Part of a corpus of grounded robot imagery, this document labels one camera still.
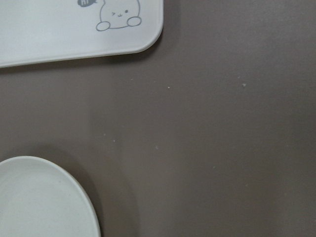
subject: white plate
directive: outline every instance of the white plate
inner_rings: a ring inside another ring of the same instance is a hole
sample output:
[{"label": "white plate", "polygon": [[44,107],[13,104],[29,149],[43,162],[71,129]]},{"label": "white plate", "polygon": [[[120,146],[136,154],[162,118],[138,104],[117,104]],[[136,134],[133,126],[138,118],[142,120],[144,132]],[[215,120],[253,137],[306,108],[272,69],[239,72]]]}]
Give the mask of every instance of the white plate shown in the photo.
[{"label": "white plate", "polygon": [[45,159],[0,163],[1,237],[99,237],[93,206],[80,184]]},{"label": "white plate", "polygon": [[3,0],[0,67],[140,52],[159,37],[163,0]]}]

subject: cartoon bear drawing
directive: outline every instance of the cartoon bear drawing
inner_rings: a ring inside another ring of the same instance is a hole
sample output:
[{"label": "cartoon bear drawing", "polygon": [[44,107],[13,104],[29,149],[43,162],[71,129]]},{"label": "cartoon bear drawing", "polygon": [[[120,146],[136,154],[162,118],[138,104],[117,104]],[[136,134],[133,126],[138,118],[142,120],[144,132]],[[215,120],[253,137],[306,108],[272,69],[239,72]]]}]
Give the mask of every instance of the cartoon bear drawing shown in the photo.
[{"label": "cartoon bear drawing", "polygon": [[120,29],[129,26],[139,26],[142,18],[139,17],[139,0],[104,0],[100,10],[98,31]]}]

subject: white tray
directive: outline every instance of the white tray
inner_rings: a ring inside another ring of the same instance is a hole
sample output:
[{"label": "white tray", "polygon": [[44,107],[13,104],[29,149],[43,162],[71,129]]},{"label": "white tray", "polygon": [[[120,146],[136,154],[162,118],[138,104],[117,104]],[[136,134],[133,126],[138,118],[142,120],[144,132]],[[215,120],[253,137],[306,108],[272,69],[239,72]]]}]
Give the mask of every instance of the white tray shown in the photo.
[{"label": "white tray", "polygon": [[159,37],[163,0],[6,0],[0,67],[140,52]]}]

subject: brown table surface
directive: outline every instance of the brown table surface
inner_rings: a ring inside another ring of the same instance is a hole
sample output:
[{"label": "brown table surface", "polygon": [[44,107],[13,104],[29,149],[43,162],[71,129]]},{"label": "brown table surface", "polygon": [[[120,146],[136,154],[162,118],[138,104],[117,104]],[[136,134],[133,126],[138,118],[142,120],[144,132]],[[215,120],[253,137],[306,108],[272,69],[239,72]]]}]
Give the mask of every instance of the brown table surface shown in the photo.
[{"label": "brown table surface", "polygon": [[0,161],[86,189],[105,237],[316,233],[316,1],[165,0],[149,50],[0,69]]}]

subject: speech bubble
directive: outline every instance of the speech bubble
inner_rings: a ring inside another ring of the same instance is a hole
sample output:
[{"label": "speech bubble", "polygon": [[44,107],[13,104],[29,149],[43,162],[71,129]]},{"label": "speech bubble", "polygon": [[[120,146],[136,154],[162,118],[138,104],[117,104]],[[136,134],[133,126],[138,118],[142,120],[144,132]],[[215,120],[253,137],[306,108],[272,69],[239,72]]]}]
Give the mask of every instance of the speech bubble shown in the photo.
[{"label": "speech bubble", "polygon": [[97,0],[78,0],[78,5],[82,7],[90,6],[97,3]]}]

